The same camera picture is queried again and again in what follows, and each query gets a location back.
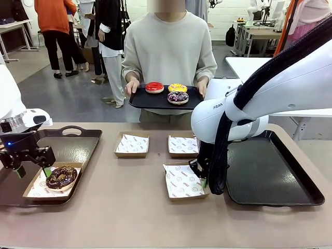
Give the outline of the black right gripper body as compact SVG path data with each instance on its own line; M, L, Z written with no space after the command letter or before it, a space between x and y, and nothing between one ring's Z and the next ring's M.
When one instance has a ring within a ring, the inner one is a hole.
M214 147L214 144L200 141L197 161L201 167L208 167L210 165Z

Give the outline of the person's left hand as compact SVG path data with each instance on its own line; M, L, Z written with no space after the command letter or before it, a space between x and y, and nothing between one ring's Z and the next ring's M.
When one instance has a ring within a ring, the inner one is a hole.
M209 79L207 77L202 77L197 82L197 89L203 97L205 97L208 83Z

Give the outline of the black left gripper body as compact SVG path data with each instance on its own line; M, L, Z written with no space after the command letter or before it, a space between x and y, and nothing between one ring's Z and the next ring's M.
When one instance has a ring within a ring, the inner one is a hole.
M36 131L13 133L1 135L7 152L14 158L36 159L38 156L38 145L36 140Z

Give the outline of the person's right hand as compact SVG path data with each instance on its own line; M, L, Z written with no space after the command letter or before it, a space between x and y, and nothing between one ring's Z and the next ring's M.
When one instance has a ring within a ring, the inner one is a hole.
M126 85L126 93L128 96L131 96L136 93L137 89L140 86L140 82L136 78L132 78Z

